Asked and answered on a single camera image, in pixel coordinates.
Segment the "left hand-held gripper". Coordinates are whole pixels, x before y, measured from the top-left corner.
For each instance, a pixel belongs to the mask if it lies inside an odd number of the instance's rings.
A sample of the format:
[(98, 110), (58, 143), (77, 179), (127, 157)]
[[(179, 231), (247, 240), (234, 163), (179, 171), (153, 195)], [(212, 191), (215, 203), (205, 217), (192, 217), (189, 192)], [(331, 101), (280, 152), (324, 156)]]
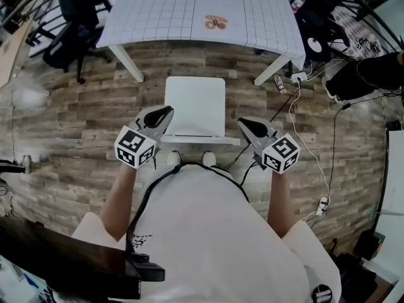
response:
[[(136, 129), (150, 128), (153, 137), (161, 137), (174, 116), (169, 105), (155, 105), (139, 112), (135, 119)], [(158, 143), (147, 135), (123, 126), (114, 142), (115, 156), (122, 163), (138, 169), (151, 160), (158, 151)]]

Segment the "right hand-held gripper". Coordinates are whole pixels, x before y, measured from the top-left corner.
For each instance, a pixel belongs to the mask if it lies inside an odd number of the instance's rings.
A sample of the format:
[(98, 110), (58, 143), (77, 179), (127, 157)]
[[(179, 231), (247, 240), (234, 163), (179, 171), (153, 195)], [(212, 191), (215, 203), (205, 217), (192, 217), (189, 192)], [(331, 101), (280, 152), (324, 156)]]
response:
[[(278, 138), (278, 131), (271, 122), (259, 117), (245, 116), (237, 120), (241, 134), (254, 148), (254, 161), (263, 169), (285, 173), (299, 159), (300, 146), (287, 133)], [(264, 148), (268, 140), (274, 140)]]

